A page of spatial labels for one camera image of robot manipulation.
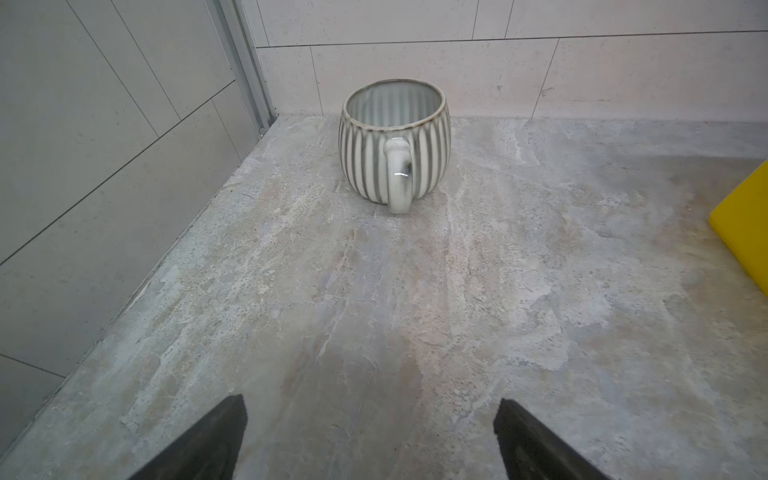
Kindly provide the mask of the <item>striped ceramic mug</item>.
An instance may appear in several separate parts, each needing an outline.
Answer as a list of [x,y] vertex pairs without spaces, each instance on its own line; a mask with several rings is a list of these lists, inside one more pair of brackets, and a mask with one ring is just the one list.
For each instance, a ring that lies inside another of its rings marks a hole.
[[353,191],[393,214],[407,213],[449,167],[444,92],[418,79],[385,79],[354,91],[342,105],[338,152]]

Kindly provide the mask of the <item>yellow plastic bin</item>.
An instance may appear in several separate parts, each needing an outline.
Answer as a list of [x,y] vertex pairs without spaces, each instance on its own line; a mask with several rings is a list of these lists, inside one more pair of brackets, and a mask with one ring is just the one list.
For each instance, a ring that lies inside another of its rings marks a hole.
[[767,162],[711,212],[709,223],[748,275],[767,294]]

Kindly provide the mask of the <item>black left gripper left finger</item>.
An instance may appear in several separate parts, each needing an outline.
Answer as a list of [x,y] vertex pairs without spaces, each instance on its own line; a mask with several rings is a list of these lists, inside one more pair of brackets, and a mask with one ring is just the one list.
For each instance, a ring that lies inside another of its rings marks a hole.
[[136,471],[130,480],[232,479],[247,422],[243,395],[230,395]]

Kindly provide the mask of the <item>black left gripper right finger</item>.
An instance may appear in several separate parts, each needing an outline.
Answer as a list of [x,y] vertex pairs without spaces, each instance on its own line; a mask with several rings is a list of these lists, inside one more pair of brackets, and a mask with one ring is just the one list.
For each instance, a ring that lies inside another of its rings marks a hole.
[[509,479],[608,479],[515,400],[500,401],[493,429]]

